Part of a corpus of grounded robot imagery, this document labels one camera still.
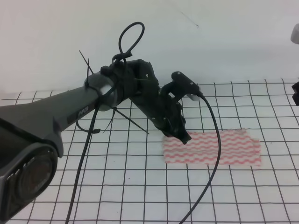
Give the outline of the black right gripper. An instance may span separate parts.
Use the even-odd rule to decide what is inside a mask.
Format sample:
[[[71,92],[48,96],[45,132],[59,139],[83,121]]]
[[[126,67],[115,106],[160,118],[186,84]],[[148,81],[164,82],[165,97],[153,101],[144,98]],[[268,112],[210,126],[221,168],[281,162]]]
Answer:
[[[292,89],[294,91],[294,94],[292,95],[292,99],[295,105],[299,105],[299,82],[293,84]]]

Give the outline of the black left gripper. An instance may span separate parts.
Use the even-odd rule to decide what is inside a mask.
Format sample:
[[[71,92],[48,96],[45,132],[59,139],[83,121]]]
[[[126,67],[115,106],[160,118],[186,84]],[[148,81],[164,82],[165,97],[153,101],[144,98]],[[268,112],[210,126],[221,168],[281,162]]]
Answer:
[[[184,145],[192,139],[179,101],[199,87],[182,72],[173,72],[172,81],[164,87],[159,86],[151,63],[141,59],[103,66],[100,72],[115,87],[114,101],[107,104],[110,108],[129,98],[165,136],[175,137]]]

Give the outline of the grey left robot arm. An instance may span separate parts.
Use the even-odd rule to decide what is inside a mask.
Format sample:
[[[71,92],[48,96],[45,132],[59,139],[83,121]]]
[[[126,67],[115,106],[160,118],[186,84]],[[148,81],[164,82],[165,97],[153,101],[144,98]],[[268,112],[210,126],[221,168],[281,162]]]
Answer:
[[[0,221],[6,223],[49,186],[63,155],[61,133],[94,109],[107,111],[130,99],[168,137],[190,140],[179,103],[199,87],[181,72],[160,87],[143,60],[113,63],[84,86],[33,103],[0,108]]]

